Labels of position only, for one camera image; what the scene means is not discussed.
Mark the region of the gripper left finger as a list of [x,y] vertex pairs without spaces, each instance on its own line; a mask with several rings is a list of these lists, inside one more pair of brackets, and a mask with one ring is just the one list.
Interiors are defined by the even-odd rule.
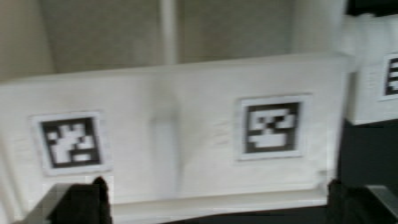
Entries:
[[52,187],[22,224],[114,224],[103,177]]

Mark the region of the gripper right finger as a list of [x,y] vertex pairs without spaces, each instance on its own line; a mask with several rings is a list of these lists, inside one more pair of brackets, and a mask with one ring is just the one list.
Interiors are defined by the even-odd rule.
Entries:
[[398,195],[384,185],[331,182],[325,224],[398,224]]

